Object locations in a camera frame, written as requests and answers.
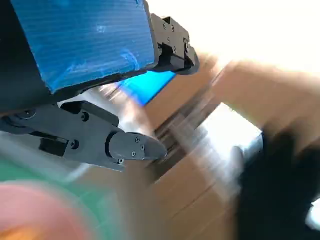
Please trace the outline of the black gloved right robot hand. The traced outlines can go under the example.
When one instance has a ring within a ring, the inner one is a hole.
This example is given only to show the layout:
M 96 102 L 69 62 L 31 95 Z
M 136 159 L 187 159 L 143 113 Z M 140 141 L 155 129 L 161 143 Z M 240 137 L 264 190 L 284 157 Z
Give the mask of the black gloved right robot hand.
M 295 153 L 297 135 L 263 131 L 262 148 L 245 163 L 235 210 L 237 240 L 318 240 L 307 225 L 320 193 L 320 148 L 309 145 Z

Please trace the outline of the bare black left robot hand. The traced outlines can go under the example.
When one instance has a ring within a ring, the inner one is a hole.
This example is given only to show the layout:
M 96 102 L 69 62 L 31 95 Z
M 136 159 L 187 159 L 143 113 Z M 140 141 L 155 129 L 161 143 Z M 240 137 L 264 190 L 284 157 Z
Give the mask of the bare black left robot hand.
M 186 29 L 145 0 L 3 0 L 0 129 L 40 138 L 39 149 L 115 171 L 160 160 L 166 147 L 119 128 L 119 118 L 72 98 L 147 72 L 192 75 L 200 62 Z

